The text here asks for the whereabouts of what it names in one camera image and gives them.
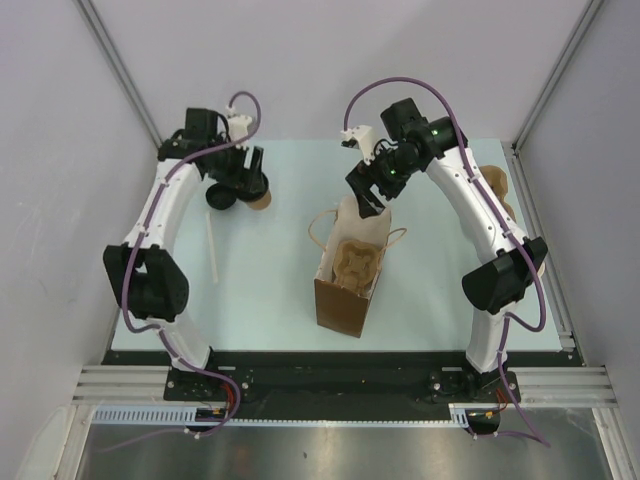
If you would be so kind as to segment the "brown paper coffee cup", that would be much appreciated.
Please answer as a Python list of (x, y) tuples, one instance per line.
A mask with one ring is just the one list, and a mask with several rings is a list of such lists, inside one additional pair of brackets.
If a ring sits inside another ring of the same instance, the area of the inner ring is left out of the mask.
[(269, 190), (266, 191), (264, 195), (260, 198), (248, 201), (246, 205), (254, 211), (262, 211), (268, 208), (272, 201), (272, 195)]

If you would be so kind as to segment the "black plastic cup lid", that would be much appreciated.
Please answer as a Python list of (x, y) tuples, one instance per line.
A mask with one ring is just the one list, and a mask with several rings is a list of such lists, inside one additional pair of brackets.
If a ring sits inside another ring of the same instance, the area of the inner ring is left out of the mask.
[(205, 200), (210, 208), (224, 211), (236, 203), (237, 194), (233, 188), (216, 183), (206, 190)]

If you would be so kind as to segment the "single brown pulp carrier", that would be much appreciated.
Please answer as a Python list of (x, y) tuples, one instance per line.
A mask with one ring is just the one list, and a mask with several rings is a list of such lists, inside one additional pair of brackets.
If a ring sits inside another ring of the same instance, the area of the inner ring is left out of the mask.
[(333, 282), (341, 288), (364, 295), (377, 269), (380, 250), (366, 242), (347, 240), (337, 247), (332, 271)]

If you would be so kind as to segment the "brown paper takeout bag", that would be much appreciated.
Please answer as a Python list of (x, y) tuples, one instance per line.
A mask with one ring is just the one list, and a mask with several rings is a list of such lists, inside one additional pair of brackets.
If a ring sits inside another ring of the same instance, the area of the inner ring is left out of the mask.
[(309, 238), (322, 255), (314, 276), (317, 324), (337, 333), (359, 338), (371, 305), (387, 251), (408, 232), (391, 228), (391, 211), (362, 218), (353, 195), (343, 197), (338, 207), (319, 213), (331, 214), (328, 239), (320, 241), (308, 227)]

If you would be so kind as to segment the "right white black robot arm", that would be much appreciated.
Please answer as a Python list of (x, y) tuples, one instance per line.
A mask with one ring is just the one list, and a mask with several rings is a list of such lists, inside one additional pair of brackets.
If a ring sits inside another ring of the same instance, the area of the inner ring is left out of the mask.
[(385, 138), (366, 125), (342, 129), (342, 145), (362, 154), (346, 181), (362, 218), (381, 215), (417, 172), (427, 174), (450, 202), (480, 261), (462, 278), (473, 306), (466, 349), (473, 369), (461, 376), (461, 388), (469, 399), (484, 401), (497, 389), (492, 371), (506, 359), (504, 321), (528, 287), (539, 285), (548, 247), (542, 238), (530, 238), (501, 204), (452, 116), (430, 121), (406, 98), (385, 109), (381, 120)]

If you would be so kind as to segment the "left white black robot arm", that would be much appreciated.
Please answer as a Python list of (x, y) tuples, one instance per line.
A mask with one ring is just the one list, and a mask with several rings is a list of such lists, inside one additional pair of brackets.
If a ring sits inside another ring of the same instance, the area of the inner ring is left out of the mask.
[(160, 146), (155, 179), (134, 227), (103, 252), (105, 270), (127, 329), (155, 333), (173, 367), (189, 371), (186, 387), (197, 398), (214, 397), (220, 374), (207, 366), (212, 349), (191, 320), (189, 281), (173, 257), (182, 218), (207, 178), (232, 198), (260, 200), (268, 192), (263, 149), (249, 140), (259, 115), (202, 108), (186, 111), (183, 128)]

